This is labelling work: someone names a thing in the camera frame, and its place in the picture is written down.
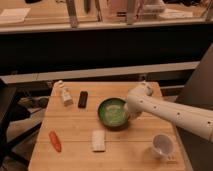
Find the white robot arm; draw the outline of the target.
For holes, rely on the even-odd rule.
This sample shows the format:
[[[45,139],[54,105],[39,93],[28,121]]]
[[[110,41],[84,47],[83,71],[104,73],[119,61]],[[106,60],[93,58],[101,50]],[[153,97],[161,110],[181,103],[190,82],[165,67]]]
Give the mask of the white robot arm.
[[[153,89],[147,82],[132,88],[126,96],[126,115],[136,119],[148,112],[213,142],[213,110],[164,101],[152,97],[152,93]]]

